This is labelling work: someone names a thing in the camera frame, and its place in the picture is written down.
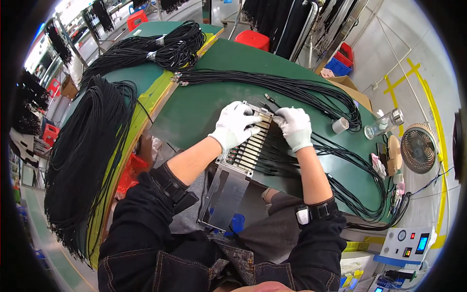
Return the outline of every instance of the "metal lid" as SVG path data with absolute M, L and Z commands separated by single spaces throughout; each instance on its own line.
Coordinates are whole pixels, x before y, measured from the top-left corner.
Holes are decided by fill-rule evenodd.
M 398 126 L 404 124 L 404 115 L 398 107 L 392 110 L 391 121 Z

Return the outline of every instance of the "red stool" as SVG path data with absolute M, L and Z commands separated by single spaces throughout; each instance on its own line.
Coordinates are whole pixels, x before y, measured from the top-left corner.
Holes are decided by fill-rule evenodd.
M 132 31 L 143 22 L 148 22 L 148 17 L 144 13 L 144 10 L 135 12 L 132 15 L 130 15 L 127 19 L 128 29 Z
M 242 43 L 247 46 L 255 47 L 263 51 L 269 51 L 269 38 L 252 30 L 245 30 L 238 34 L 235 38 L 237 43 Z
M 52 98 L 60 95 L 60 82 L 58 82 L 57 79 L 53 79 L 52 82 L 50 83 L 49 87 L 47 88 L 47 91 L 50 93 L 50 96 Z
M 45 124 L 44 135 L 42 135 L 42 140 L 44 140 L 44 142 L 46 142 L 52 147 L 55 143 L 55 140 L 58 137 L 58 132 L 60 132 L 59 128 L 54 127 L 50 124 Z

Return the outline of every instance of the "desk fan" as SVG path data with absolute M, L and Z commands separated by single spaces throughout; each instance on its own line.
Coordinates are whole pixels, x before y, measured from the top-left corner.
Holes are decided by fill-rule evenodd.
M 407 167 L 414 173 L 429 172 L 436 163 L 437 154 L 432 130 L 422 123 L 410 125 L 401 139 L 401 154 Z

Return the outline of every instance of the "digital display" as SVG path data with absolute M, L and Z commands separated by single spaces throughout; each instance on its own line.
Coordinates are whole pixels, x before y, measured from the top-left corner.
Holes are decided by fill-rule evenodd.
M 402 256 L 403 257 L 410 257 L 411 253 L 412 253 L 412 248 L 405 248 L 404 254 Z
M 418 241 L 417 251 L 415 251 L 416 255 L 421 255 L 425 252 L 426 245 L 428 243 L 428 237 L 430 236 L 429 233 L 423 233 L 420 236 L 420 241 Z

